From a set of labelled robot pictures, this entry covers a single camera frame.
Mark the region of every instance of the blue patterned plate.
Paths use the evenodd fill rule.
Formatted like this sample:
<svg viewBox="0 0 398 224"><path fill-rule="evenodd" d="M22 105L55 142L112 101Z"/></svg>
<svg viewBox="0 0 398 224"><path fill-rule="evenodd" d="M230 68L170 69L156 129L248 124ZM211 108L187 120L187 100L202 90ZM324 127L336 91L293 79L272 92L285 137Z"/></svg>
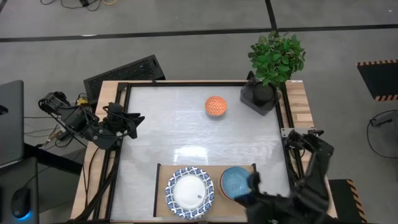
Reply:
<svg viewBox="0 0 398 224"><path fill-rule="evenodd" d="M174 172L165 190L166 203L172 213L187 219L200 218L214 201L214 186L210 176L197 167Z"/></svg>

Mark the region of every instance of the yellow black hazard tape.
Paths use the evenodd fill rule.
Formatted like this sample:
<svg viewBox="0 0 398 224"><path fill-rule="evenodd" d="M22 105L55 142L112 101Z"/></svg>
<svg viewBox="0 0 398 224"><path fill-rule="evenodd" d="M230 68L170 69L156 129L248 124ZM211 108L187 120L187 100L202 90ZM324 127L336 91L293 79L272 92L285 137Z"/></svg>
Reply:
<svg viewBox="0 0 398 224"><path fill-rule="evenodd" d="M364 65L379 65L379 64L386 64L386 63L397 63L398 60L378 60L374 62L358 62L356 64L357 67L364 66Z"/></svg>
<svg viewBox="0 0 398 224"><path fill-rule="evenodd" d="M392 64L398 63L398 60L378 60L374 62L358 62L356 64L357 67L369 66L369 65L380 65L380 64ZM378 95L374 96L376 101L391 101L391 100L398 100L398 95Z"/></svg>
<svg viewBox="0 0 398 224"><path fill-rule="evenodd" d="M351 191L353 192L354 200L355 200L355 203L356 203L356 208L358 209L359 216L362 219L362 223L368 223L368 220L365 217L365 213L363 212L363 208L362 208L361 202L359 202L358 192L356 191L356 188L354 186L354 182L352 180L347 180L347 183L350 185Z"/></svg>

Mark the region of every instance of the computer mouse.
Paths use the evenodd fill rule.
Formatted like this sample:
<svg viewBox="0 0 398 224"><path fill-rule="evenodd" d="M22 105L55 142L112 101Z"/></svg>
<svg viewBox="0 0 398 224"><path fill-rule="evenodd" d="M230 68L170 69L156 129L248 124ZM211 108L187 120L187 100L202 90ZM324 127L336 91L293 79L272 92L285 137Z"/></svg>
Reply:
<svg viewBox="0 0 398 224"><path fill-rule="evenodd" d="M26 187L14 192L11 199L11 212L16 218L22 218L30 210L30 190Z"/></svg>

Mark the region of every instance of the concrete floor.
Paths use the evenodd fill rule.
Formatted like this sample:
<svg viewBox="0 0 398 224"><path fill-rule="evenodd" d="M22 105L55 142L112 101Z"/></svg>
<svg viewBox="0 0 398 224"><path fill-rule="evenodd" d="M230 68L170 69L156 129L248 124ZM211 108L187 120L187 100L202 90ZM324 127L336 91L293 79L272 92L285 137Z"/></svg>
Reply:
<svg viewBox="0 0 398 224"><path fill-rule="evenodd" d="M63 0L71 6L77 0ZM394 0L272 1L278 27L393 24L398 21ZM58 35L118 34L202 29L270 28L263 0L120 0L97 12L68 10L59 1L8 0L0 13L0 38ZM191 35L100 40L60 40L0 43L0 83L25 82L25 115L45 115L37 100L50 91L69 98L84 92L83 80L155 54L168 80L244 79L251 69L249 46L259 34ZM352 179L369 222L398 219L398 162L373 153L366 125L375 114L398 108L398 102L375 102L356 62L398 58L398 29L298 32L307 51L303 80L318 129L335 147L328 177ZM51 128L54 122L25 121L26 131ZM376 150L398 156L392 127L370 130ZM41 138L27 138L31 144ZM80 149L56 149L67 154ZM65 181L75 181L73 177ZM75 189L70 191L73 200ZM72 203L41 214L41 223L66 221Z"/></svg>

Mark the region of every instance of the blue bowl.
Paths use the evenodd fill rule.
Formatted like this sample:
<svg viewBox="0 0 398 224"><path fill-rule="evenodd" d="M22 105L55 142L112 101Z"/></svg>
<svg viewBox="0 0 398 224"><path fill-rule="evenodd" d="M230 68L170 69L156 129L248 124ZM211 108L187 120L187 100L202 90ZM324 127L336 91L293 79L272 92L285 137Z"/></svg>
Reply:
<svg viewBox="0 0 398 224"><path fill-rule="evenodd" d="M230 167L221 176L221 188L224 194L235 199L250 192L248 177L250 172L242 167Z"/></svg>

